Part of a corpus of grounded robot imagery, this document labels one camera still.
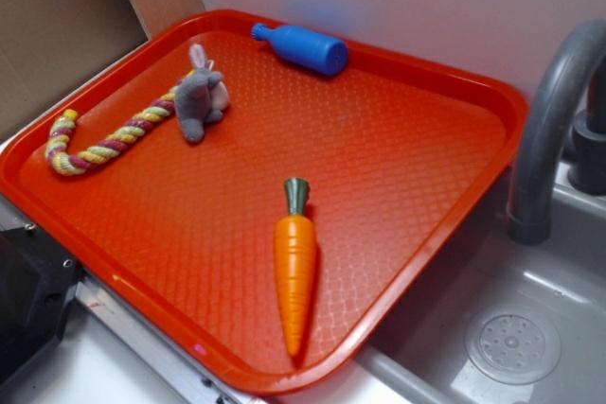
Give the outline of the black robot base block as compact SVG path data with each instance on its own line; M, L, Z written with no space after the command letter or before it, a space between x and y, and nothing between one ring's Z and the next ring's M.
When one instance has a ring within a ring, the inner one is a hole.
M61 343L82 275L79 261L41 227L1 232L1 387Z

